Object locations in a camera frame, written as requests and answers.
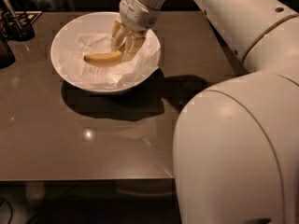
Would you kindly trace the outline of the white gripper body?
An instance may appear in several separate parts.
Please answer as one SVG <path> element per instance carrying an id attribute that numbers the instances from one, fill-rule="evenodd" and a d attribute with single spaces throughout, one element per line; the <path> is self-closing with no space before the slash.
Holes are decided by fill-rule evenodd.
<path id="1" fill-rule="evenodd" d="M 121 0 L 120 15 L 122 24 L 135 32 L 151 29 L 160 11 L 144 6 L 138 0 Z"/>

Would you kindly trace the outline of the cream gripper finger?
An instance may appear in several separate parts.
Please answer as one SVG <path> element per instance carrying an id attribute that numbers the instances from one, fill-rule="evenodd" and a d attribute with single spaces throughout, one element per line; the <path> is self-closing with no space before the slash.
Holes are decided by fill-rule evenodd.
<path id="1" fill-rule="evenodd" d="M 125 37 L 131 32 L 131 30 L 122 23 L 121 15 L 118 15 L 113 22 L 111 32 L 111 50 L 116 51 L 124 42 Z"/>
<path id="2" fill-rule="evenodd" d="M 146 34 L 144 32 L 130 32 L 125 37 L 125 48 L 121 60 L 123 62 L 131 61 L 141 49 L 145 40 Z"/>

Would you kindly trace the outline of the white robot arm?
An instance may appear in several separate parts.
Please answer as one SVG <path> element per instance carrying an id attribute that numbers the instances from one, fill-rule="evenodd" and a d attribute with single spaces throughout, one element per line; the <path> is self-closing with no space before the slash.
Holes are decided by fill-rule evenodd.
<path id="1" fill-rule="evenodd" d="M 121 0 L 114 32 L 145 32 L 165 0 Z M 182 109 L 173 142 L 182 224 L 298 224 L 297 12 L 278 0 L 193 0 L 247 74 Z"/>

